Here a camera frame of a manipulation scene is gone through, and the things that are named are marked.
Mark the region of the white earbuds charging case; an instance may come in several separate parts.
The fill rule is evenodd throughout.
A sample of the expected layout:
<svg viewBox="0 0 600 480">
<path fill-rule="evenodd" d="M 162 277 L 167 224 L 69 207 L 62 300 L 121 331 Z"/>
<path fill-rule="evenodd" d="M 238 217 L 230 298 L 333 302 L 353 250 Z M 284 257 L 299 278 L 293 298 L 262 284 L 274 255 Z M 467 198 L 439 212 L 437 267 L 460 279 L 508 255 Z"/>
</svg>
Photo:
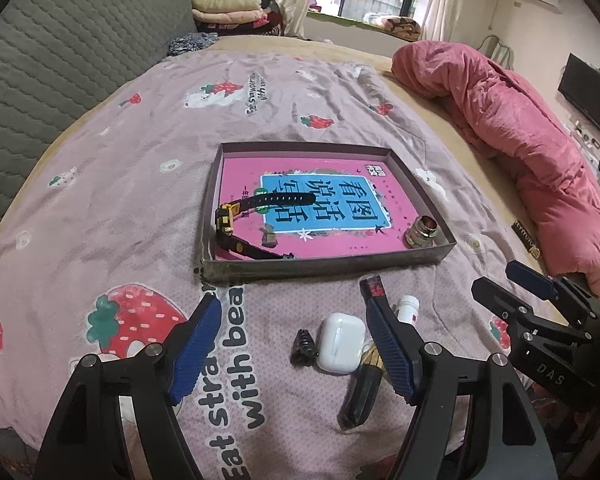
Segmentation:
<svg viewBox="0 0 600 480">
<path fill-rule="evenodd" d="M 349 375 L 360 365 L 366 326 L 357 316 L 332 313 L 324 319 L 318 335 L 317 367 L 335 375 Z"/>
</svg>

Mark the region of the small white pill bottle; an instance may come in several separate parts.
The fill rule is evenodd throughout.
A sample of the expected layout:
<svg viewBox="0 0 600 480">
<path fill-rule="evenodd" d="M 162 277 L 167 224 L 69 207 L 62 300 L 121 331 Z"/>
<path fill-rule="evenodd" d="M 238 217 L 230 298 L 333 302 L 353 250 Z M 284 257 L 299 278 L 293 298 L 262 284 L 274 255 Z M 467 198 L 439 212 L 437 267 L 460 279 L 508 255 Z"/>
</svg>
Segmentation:
<svg viewBox="0 0 600 480">
<path fill-rule="evenodd" d="M 415 326 L 419 315 L 419 300 L 411 295 L 402 296 L 394 306 L 394 314 L 401 323 Z"/>
</svg>

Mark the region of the dark floral cloth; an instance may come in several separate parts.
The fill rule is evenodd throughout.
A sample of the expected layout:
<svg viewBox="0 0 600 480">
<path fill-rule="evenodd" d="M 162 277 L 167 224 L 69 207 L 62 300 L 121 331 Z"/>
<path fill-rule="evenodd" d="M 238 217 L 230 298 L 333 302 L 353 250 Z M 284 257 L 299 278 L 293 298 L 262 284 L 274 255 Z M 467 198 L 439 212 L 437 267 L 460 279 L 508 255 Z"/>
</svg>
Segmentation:
<svg viewBox="0 0 600 480">
<path fill-rule="evenodd" d="M 216 32 L 189 32 L 184 36 L 171 40 L 166 55 L 179 56 L 188 52 L 208 49 L 216 44 L 218 40 L 219 36 Z"/>
</svg>

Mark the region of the red black lighter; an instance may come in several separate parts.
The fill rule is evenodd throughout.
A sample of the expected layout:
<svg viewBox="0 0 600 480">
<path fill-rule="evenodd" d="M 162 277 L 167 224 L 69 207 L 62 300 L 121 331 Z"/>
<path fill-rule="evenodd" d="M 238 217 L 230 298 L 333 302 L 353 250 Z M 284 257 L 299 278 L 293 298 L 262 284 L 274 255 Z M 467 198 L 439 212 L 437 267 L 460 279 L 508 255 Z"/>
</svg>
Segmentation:
<svg viewBox="0 0 600 480">
<path fill-rule="evenodd" d="M 360 289 L 365 300 L 370 300 L 370 298 L 385 298 L 386 296 L 384 285 L 379 275 L 362 278 Z"/>
</svg>

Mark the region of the grey quilted headboard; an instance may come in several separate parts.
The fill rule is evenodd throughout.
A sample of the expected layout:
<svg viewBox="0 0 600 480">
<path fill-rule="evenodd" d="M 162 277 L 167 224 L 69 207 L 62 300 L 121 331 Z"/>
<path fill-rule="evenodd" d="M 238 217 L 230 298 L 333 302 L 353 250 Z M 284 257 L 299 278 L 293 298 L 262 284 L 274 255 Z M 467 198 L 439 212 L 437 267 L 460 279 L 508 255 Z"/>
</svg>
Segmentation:
<svg viewBox="0 0 600 480">
<path fill-rule="evenodd" d="M 0 15 L 0 221 L 61 133 L 194 28 L 190 0 L 10 0 Z"/>
</svg>

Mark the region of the folded blankets stack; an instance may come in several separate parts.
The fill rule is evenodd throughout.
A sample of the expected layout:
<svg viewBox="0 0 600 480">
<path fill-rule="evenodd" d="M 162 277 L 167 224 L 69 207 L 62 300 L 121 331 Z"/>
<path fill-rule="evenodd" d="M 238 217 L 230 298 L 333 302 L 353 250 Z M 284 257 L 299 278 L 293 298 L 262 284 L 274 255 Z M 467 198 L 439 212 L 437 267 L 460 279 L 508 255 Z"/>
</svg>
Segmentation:
<svg viewBox="0 0 600 480">
<path fill-rule="evenodd" d="M 213 32 L 218 36 L 279 36 L 284 28 L 275 2 L 192 0 L 192 12 L 200 32 Z"/>
</svg>

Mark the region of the black wall television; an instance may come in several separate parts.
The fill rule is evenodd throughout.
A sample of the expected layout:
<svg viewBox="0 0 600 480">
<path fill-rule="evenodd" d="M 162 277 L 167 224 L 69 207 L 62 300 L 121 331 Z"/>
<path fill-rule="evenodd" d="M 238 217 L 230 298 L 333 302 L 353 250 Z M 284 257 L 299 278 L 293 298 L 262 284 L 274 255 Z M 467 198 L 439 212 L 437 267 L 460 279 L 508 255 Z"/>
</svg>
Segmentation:
<svg viewBox="0 0 600 480">
<path fill-rule="evenodd" d="M 558 92 L 600 132 L 600 70 L 570 53 Z"/>
</svg>

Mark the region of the pink crumpled quilt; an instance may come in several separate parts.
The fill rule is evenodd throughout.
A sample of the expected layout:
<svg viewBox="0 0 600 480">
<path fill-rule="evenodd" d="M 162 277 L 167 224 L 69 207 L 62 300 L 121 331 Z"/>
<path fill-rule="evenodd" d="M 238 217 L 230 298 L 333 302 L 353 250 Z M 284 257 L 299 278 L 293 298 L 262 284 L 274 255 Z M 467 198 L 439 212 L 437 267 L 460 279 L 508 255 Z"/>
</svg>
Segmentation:
<svg viewBox="0 0 600 480">
<path fill-rule="evenodd" d="M 524 78 L 466 44 L 417 41 L 391 71 L 438 100 L 460 135 L 514 181 L 549 274 L 581 274 L 600 296 L 600 185 L 570 134 Z"/>
</svg>

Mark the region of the yellow black wrist watch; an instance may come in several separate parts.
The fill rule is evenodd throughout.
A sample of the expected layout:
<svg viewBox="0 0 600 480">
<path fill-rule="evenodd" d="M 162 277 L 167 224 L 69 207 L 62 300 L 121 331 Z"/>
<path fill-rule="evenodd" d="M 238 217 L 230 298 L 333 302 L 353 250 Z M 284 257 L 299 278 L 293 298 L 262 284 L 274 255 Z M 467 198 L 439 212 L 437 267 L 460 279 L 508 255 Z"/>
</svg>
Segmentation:
<svg viewBox="0 0 600 480">
<path fill-rule="evenodd" d="M 220 203 L 214 213 L 215 245 L 249 260 L 294 260 L 292 252 L 276 254 L 275 231 L 262 219 L 275 209 L 298 209 L 314 205 L 316 195 L 307 192 L 271 192 Z"/>
</svg>

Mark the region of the pink strawberry print bedsheet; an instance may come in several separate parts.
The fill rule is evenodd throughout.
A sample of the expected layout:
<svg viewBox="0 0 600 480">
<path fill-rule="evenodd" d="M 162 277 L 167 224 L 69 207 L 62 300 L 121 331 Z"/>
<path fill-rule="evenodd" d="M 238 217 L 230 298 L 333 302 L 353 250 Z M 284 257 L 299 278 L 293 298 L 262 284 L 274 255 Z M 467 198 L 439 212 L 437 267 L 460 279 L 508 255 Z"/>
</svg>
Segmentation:
<svg viewBox="0 0 600 480">
<path fill-rule="evenodd" d="M 68 131 L 0 225 L 0 431 L 38 448 L 81 356 L 123 359 L 195 310 L 202 204 L 219 147 L 298 142 L 388 148 L 455 237 L 433 266 L 381 274 L 419 301 L 417 327 L 458 356 L 506 352 L 471 297 L 524 250 L 438 136 L 370 66 L 202 52 L 163 62 Z M 362 316 L 360 277 L 213 289 L 223 321 L 178 422 L 208 479 L 355 479 L 398 452 L 413 411 L 389 385 L 368 421 L 337 420 L 346 378 L 290 364 L 298 330 Z"/>
</svg>

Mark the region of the grey cardboard box tray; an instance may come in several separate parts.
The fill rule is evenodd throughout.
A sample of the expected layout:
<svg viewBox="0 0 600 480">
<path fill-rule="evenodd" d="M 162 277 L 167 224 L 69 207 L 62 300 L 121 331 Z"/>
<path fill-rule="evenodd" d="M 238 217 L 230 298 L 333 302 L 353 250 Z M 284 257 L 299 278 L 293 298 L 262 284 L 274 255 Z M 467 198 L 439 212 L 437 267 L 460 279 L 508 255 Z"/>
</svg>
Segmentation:
<svg viewBox="0 0 600 480">
<path fill-rule="evenodd" d="M 211 283 L 437 264 L 456 240 L 390 148 L 232 142 L 216 152 L 199 231 Z"/>
</svg>

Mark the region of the black hair claw clip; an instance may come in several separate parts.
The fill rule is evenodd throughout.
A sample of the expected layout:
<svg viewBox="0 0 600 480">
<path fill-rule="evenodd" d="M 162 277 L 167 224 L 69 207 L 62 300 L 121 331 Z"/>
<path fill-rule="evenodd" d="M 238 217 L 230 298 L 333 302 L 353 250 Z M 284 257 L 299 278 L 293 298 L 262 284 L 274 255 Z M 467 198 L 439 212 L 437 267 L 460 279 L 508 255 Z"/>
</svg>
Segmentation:
<svg viewBox="0 0 600 480">
<path fill-rule="evenodd" d="M 290 362 L 295 367 L 312 367 L 320 352 L 317 344 L 308 330 L 298 330 L 292 344 Z"/>
</svg>

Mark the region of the brass metal ring fitting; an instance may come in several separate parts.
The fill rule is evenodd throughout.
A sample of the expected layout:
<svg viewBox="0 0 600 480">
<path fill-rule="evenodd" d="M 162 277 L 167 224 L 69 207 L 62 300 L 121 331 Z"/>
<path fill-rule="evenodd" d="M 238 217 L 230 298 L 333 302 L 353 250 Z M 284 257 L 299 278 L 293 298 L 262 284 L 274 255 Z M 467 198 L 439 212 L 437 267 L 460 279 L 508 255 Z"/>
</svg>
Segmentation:
<svg viewBox="0 0 600 480">
<path fill-rule="evenodd" d="M 438 224 L 434 218 L 423 214 L 417 217 L 404 233 L 405 245 L 412 249 L 434 246 Z"/>
</svg>

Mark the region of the pink Chinese picture book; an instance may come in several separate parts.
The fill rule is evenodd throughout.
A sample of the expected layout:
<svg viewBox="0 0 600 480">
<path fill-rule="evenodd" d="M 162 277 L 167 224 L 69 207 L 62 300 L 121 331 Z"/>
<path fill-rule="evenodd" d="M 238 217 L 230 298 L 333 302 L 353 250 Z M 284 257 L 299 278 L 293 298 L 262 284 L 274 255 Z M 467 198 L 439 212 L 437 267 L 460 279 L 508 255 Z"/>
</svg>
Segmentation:
<svg viewBox="0 0 600 480">
<path fill-rule="evenodd" d="M 298 258 L 402 252 L 403 234 L 419 216 L 384 160 L 370 158 L 227 157 L 219 204 L 264 193 L 312 193 L 309 206 L 261 206 L 238 214 L 235 235 L 259 249 Z"/>
</svg>

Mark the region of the black gold folding knife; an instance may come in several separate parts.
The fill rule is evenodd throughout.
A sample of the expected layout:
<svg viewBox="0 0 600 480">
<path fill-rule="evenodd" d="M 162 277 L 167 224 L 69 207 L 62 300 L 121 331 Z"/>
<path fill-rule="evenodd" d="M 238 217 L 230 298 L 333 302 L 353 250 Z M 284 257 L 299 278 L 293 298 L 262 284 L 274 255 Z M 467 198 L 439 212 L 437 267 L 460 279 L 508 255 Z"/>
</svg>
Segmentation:
<svg viewBox="0 0 600 480">
<path fill-rule="evenodd" d="M 362 426 L 370 416 L 384 377 L 384 364 L 375 346 L 362 356 L 350 381 L 348 393 L 338 415 L 340 427 L 351 430 Z"/>
</svg>

